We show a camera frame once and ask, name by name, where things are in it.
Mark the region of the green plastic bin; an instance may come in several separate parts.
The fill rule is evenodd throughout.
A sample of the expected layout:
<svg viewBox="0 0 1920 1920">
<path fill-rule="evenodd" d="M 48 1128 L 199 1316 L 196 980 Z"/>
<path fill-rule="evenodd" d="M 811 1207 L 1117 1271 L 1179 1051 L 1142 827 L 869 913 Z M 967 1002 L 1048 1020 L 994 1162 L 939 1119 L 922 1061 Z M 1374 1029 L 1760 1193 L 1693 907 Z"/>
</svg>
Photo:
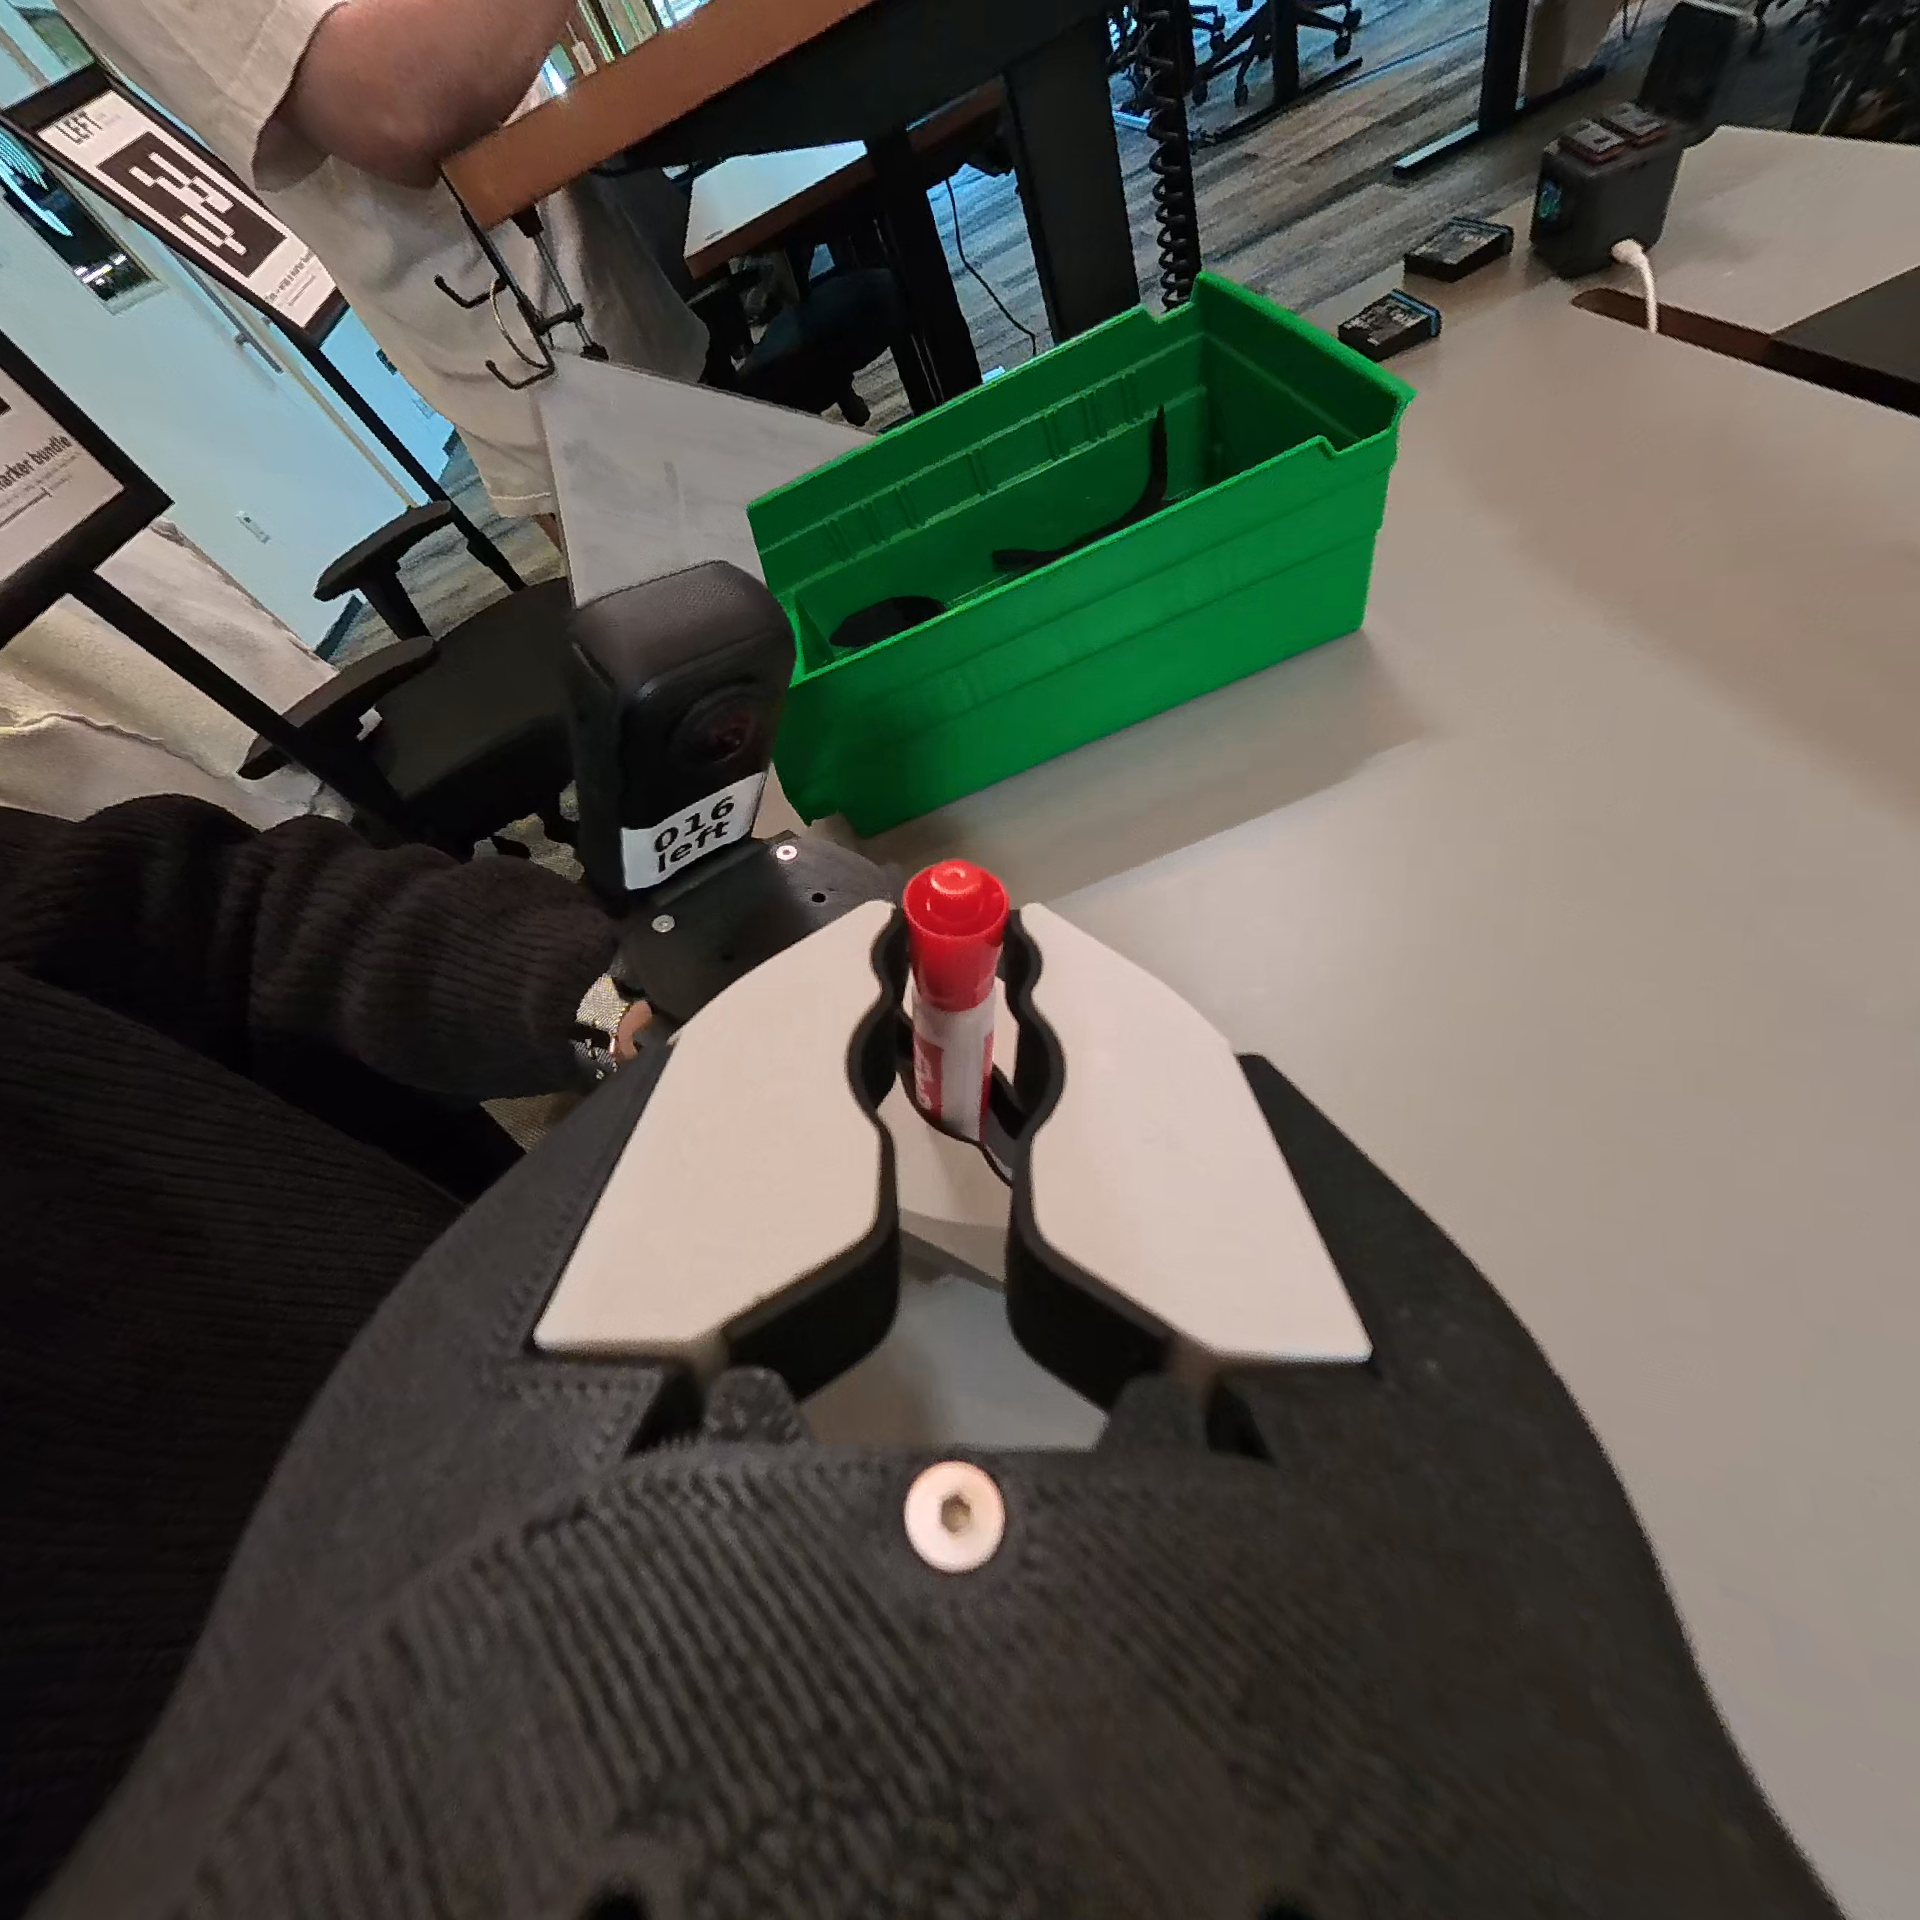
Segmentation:
<svg viewBox="0 0 1920 1920">
<path fill-rule="evenodd" d="M 775 765 L 804 820 L 872 838 L 1345 637 L 1366 617 L 1411 387 L 1300 313 L 1202 271 L 746 510 L 795 635 Z M 1122 514 L 1165 422 L 1163 508 Z M 862 651 L 888 595 L 945 603 Z"/>
</svg>

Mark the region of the small code sign stand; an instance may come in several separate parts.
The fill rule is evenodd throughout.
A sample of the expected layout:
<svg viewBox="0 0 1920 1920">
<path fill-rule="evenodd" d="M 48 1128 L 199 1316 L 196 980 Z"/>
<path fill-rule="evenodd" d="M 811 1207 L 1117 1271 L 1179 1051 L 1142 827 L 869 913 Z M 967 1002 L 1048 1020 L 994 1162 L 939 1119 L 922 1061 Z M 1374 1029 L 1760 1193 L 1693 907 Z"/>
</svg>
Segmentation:
<svg viewBox="0 0 1920 1920">
<path fill-rule="evenodd" d="M 426 503 L 449 510 L 472 557 L 506 588 L 524 588 L 497 544 L 328 355 L 324 344 L 349 306 L 318 253 L 211 150 L 99 64 L 3 107 L 3 126 L 50 168 L 132 218 L 272 323 Z"/>
</svg>

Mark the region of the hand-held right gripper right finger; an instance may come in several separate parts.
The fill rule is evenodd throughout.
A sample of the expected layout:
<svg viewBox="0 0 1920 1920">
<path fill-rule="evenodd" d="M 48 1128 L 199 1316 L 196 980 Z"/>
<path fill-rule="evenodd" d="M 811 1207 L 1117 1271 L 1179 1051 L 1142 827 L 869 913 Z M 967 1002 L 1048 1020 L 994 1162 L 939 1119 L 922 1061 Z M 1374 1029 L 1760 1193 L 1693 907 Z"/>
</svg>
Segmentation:
<svg viewBox="0 0 1920 1920">
<path fill-rule="evenodd" d="M 1374 1342 L 1250 1063 L 1208 1017 L 1051 907 L 1009 924 L 1015 1024 L 1004 1305 L 1098 1407 L 1165 1378 L 1361 1365 Z"/>
</svg>

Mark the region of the large code sign stand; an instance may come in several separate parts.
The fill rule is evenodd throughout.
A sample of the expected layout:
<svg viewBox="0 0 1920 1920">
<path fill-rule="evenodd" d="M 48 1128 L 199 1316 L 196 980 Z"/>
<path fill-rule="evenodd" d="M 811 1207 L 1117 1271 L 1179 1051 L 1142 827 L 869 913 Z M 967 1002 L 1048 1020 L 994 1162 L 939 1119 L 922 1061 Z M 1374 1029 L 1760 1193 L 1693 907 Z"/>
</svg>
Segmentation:
<svg viewBox="0 0 1920 1920">
<path fill-rule="evenodd" d="M 172 499 L 12 339 L 2 342 L 2 365 L 2 644 L 15 644 L 36 619 L 71 602 L 344 804 L 399 834 L 401 804 L 345 746 L 299 744 L 285 714 L 103 574 Z"/>
</svg>

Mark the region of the grey wrist watch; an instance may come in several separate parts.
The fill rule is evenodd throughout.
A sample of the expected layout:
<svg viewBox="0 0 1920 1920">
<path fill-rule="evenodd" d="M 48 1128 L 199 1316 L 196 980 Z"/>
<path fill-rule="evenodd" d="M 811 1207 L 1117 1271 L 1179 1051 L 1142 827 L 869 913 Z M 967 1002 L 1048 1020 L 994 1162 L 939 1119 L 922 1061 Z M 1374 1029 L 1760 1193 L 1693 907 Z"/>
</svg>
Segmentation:
<svg viewBox="0 0 1920 1920">
<path fill-rule="evenodd" d="M 571 1045 L 584 1071 L 601 1081 L 637 1060 L 654 1026 L 652 1003 L 613 971 L 599 974 L 582 993 L 571 1020 Z"/>
</svg>

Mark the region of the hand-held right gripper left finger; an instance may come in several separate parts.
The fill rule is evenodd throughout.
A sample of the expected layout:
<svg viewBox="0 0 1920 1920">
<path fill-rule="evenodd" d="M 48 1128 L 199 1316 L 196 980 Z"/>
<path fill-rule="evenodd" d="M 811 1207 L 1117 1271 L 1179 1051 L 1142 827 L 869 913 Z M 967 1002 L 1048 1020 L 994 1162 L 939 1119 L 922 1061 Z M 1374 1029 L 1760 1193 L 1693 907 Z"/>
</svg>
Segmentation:
<svg viewBox="0 0 1920 1920">
<path fill-rule="evenodd" d="M 678 1032 L 532 1327 L 570 1359 L 823 1388 L 899 1305 L 903 926 L 863 902 Z"/>
</svg>

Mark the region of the black battery charger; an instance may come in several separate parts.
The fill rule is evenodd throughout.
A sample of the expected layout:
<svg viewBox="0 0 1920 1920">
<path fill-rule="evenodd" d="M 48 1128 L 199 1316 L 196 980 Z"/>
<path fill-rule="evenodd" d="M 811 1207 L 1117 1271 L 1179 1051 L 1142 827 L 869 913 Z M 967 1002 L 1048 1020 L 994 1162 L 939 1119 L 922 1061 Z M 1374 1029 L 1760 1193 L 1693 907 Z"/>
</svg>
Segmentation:
<svg viewBox="0 0 1920 1920">
<path fill-rule="evenodd" d="M 1558 277 L 1584 277 L 1613 262 L 1622 239 L 1660 242 L 1683 126 L 1638 104 L 1572 121 L 1541 151 L 1528 246 Z"/>
</svg>

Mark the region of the red dry erase marker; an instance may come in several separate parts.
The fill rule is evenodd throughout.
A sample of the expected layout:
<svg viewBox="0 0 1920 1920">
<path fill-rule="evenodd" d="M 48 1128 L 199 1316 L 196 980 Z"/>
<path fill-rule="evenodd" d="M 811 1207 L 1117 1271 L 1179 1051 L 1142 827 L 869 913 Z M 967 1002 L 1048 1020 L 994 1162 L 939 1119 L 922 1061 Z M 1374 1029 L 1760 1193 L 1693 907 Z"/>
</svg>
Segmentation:
<svg viewBox="0 0 1920 1920">
<path fill-rule="evenodd" d="M 1009 902 L 964 857 L 905 882 L 913 1102 L 952 1139 L 981 1144 L 996 1066 L 998 966 Z"/>
</svg>

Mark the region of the person's left forearm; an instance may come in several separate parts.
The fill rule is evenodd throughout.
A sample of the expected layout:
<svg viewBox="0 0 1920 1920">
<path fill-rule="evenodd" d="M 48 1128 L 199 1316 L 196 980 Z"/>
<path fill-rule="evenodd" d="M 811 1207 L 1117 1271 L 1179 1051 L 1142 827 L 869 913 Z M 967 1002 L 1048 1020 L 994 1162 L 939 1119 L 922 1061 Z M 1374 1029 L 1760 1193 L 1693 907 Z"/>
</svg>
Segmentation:
<svg viewBox="0 0 1920 1920">
<path fill-rule="evenodd" d="M 333 1055 L 458 1102 L 570 1090 L 616 947 L 596 899 L 525 860 L 172 793 L 2 816 L 3 966 L 258 1081 Z"/>
</svg>

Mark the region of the black office chair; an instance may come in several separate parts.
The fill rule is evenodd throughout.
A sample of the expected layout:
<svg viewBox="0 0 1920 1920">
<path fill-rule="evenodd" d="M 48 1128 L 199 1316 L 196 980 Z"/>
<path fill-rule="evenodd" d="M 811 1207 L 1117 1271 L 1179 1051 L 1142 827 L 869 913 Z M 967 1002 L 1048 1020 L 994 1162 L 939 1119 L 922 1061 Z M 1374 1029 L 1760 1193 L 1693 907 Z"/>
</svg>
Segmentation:
<svg viewBox="0 0 1920 1920">
<path fill-rule="evenodd" d="M 564 580 L 515 585 L 435 635 L 410 599 L 401 560 L 455 522 L 435 499 L 410 508 L 340 554 L 313 595 L 361 595 L 394 640 L 353 660 L 283 720 L 303 747 L 344 749 L 397 801 L 413 838 L 468 855 L 521 820 L 570 846 Z"/>
</svg>

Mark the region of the black under-desk hook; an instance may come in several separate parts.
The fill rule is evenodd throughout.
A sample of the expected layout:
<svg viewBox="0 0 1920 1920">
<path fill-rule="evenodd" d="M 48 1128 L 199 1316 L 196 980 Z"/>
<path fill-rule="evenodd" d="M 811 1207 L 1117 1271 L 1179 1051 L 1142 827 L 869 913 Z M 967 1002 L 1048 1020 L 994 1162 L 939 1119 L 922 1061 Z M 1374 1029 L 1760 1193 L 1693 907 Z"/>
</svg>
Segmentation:
<svg viewBox="0 0 1920 1920">
<path fill-rule="evenodd" d="M 444 300 L 465 313 L 486 312 L 503 348 L 525 367 L 524 373 L 512 373 L 495 359 L 486 358 L 486 371 L 489 371 L 491 379 L 506 392 L 518 393 L 557 375 L 560 359 L 554 352 L 554 333 L 560 329 L 571 329 L 578 335 L 579 359 L 605 365 L 611 355 L 590 329 L 585 306 L 568 285 L 560 258 L 549 246 L 548 221 L 544 219 L 544 214 L 556 212 L 564 203 L 568 189 L 562 187 L 507 216 L 507 224 L 534 248 L 539 282 L 556 297 L 554 306 L 541 306 L 515 277 L 510 262 L 494 239 L 494 229 L 475 218 L 444 170 L 438 171 L 435 183 L 444 187 L 455 206 L 462 225 L 488 267 L 488 282 L 479 293 L 468 295 L 438 271 L 434 273 L 434 287 Z"/>
</svg>

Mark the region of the brown wooden desk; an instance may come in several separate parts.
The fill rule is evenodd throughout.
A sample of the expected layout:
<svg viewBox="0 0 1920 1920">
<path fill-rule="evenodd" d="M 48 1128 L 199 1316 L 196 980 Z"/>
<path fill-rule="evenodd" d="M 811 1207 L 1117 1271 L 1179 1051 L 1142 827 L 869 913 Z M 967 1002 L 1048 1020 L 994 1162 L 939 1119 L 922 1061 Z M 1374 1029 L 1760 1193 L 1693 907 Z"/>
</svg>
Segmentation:
<svg viewBox="0 0 1920 1920">
<path fill-rule="evenodd" d="M 714 1 L 444 162 L 479 228 L 592 170 L 860 141 L 910 326 L 901 382 L 930 410 L 981 382 L 910 132 L 1000 83 L 1048 329 L 1076 338 L 1139 303 L 1114 120 L 1109 4 Z"/>
</svg>

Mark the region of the grey flat panel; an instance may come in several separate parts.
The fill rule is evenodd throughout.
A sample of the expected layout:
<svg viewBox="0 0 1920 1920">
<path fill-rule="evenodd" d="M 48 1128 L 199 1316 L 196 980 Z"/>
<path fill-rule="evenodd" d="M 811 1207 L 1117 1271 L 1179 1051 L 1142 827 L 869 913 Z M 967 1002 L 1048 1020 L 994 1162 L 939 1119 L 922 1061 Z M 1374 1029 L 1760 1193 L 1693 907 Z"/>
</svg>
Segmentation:
<svg viewBox="0 0 1920 1920">
<path fill-rule="evenodd" d="M 869 437 L 584 355 L 564 355 L 536 400 L 576 607 L 709 562 L 761 580 L 750 503 Z"/>
</svg>

